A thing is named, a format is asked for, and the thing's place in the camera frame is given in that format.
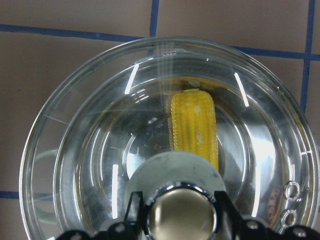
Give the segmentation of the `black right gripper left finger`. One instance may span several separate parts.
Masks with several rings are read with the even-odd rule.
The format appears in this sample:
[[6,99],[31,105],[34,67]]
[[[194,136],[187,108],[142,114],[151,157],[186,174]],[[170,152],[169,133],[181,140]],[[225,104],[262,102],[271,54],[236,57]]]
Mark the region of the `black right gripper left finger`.
[[140,240],[142,232],[142,214],[144,211],[143,192],[133,191],[127,205],[123,221],[113,223],[107,230],[89,236],[82,230],[68,230],[57,240]]

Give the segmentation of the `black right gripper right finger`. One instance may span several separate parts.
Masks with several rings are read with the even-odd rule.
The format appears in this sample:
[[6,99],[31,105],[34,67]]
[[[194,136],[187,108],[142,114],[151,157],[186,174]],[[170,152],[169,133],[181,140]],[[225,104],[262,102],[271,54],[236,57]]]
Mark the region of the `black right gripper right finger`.
[[253,218],[243,218],[225,191],[214,192],[217,236],[221,240],[318,240],[320,233],[303,225],[278,233]]

